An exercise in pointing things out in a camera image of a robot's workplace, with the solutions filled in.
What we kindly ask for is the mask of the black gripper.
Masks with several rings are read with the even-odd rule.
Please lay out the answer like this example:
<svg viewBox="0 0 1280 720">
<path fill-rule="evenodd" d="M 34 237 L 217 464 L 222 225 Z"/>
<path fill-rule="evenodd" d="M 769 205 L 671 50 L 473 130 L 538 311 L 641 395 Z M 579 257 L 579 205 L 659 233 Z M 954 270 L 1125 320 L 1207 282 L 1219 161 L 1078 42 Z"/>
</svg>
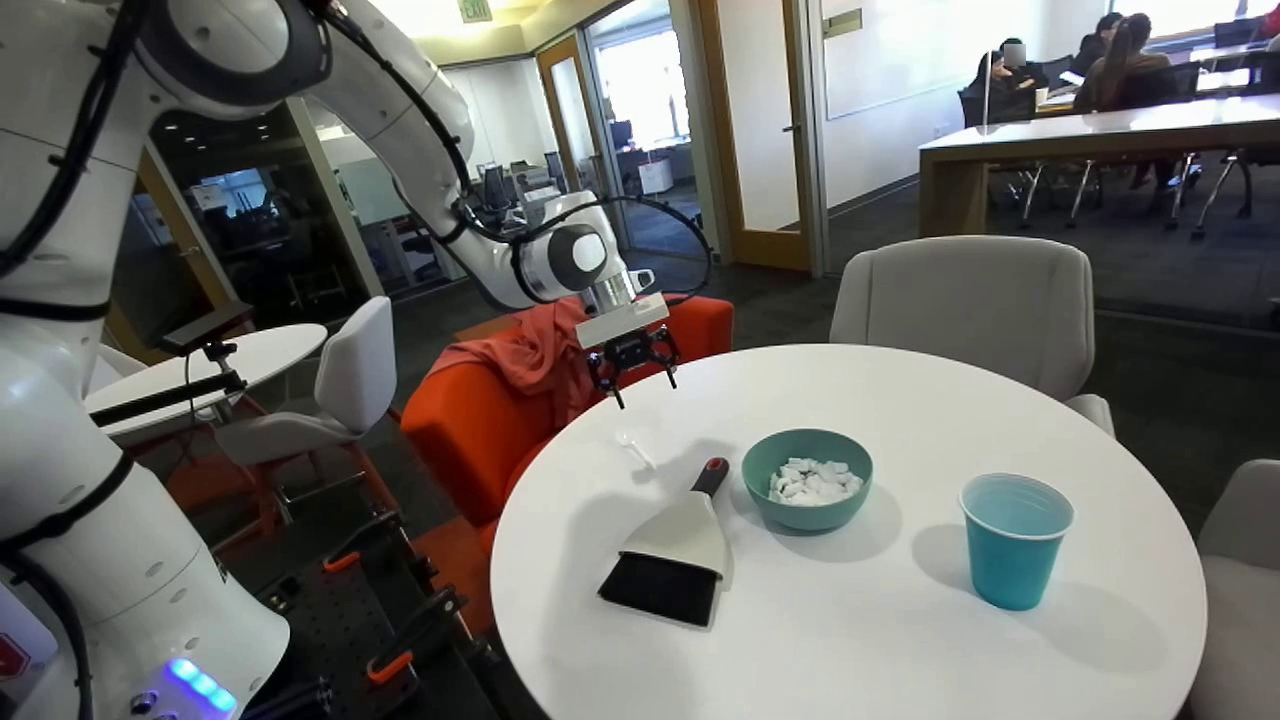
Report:
<svg viewBox="0 0 1280 720">
<path fill-rule="evenodd" d="M 659 292 L 633 305 L 606 310 L 575 326 L 575 343 L 587 358 L 593 382 L 606 395 L 623 409 L 616 370 L 659 364 L 669 389 L 675 383 L 675 343 L 665 336 L 669 302 Z"/>
</svg>

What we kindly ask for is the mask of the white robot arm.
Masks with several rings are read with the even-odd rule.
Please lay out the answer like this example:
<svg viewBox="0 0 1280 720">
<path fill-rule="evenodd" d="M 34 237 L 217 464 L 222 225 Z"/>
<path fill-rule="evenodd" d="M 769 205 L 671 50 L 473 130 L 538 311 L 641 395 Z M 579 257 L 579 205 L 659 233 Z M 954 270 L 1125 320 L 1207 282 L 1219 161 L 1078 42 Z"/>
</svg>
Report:
<svg viewBox="0 0 1280 720">
<path fill-rule="evenodd" d="M 669 302 L 575 194 L 533 227 L 468 209 L 473 111 L 374 0 L 0 0 L 0 560 L 3 720 L 235 720 L 294 626 L 89 414 L 147 131 L 308 96 L 400 181 L 503 310 L 583 305 L 587 352 Z"/>
</svg>

